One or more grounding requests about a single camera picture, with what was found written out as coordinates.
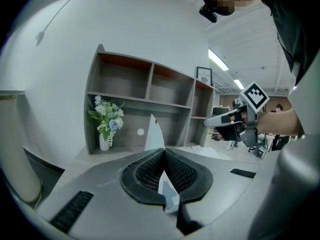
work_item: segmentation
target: ceiling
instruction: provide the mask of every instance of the ceiling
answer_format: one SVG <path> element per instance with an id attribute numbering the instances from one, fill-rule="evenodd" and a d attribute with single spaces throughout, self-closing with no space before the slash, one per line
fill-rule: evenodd
<path id="1" fill-rule="evenodd" d="M 184 0 L 197 10 L 203 0 Z M 230 68 L 222 71 L 214 62 L 216 90 L 222 94 L 240 92 L 234 79 L 244 86 L 256 81 L 269 95 L 287 96 L 292 80 L 288 63 L 277 39 L 270 9 L 261 1 L 235 12 L 219 16 L 217 23 L 203 17 L 209 48 Z"/>

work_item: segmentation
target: white pillar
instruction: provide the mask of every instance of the white pillar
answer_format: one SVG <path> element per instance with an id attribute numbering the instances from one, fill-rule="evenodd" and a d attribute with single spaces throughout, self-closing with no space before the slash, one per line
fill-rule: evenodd
<path id="1" fill-rule="evenodd" d="M 19 197 L 33 203 L 42 186 L 24 152 L 16 114 L 16 96 L 0 91 L 0 166 Z"/>

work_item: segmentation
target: floor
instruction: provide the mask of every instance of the floor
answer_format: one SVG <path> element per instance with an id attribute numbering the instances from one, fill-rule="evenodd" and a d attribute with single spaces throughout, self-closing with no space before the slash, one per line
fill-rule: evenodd
<path id="1" fill-rule="evenodd" d="M 239 142 L 238 147 L 233 147 L 230 150 L 227 150 L 227 141 L 215 141 L 214 139 L 211 139 L 211 134 L 208 134 L 204 146 L 212 148 L 217 153 L 226 155 L 234 161 L 256 164 L 260 164 L 262 162 L 261 158 L 256 157 L 252 152 L 248 152 L 249 148 L 246 147 L 243 142 Z"/>
<path id="2" fill-rule="evenodd" d="M 42 180 L 42 194 L 41 199 L 38 205 L 46 199 L 55 187 L 57 181 L 61 177 L 62 173 L 55 171 L 47 166 L 43 165 L 42 163 L 32 159 L 30 156 L 27 156 L 29 162 L 35 171 L 35 174 Z M 35 208 L 36 203 L 32 203 L 30 206 Z"/>

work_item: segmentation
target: blue flower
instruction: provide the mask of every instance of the blue flower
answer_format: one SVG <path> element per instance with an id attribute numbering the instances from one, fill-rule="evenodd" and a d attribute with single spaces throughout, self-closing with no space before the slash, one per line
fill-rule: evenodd
<path id="1" fill-rule="evenodd" d="M 110 120 L 109 127 L 110 127 L 110 130 L 112 130 L 112 131 L 115 131 L 116 129 L 118 129 L 117 121 L 116 120 Z"/>

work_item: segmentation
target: ceiling light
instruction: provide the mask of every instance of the ceiling light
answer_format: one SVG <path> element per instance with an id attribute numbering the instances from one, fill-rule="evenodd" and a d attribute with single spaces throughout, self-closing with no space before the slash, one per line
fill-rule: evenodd
<path id="1" fill-rule="evenodd" d="M 229 70 L 228 66 L 217 56 L 214 54 L 212 50 L 209 49 L 209 58 L 217 64 L 223 71 Z"/>
<path id="2" fill-rule="evenodd" d="M 240 82 L 239 79 L 236 79 L 236 80 L 233 80 L 233 81 L 236 83 L 237 86 L 239 86 L 239 88 L 240 88 L 241 90 L 244 89 L 244 86 L 243 86 L 243 84 Z"/>

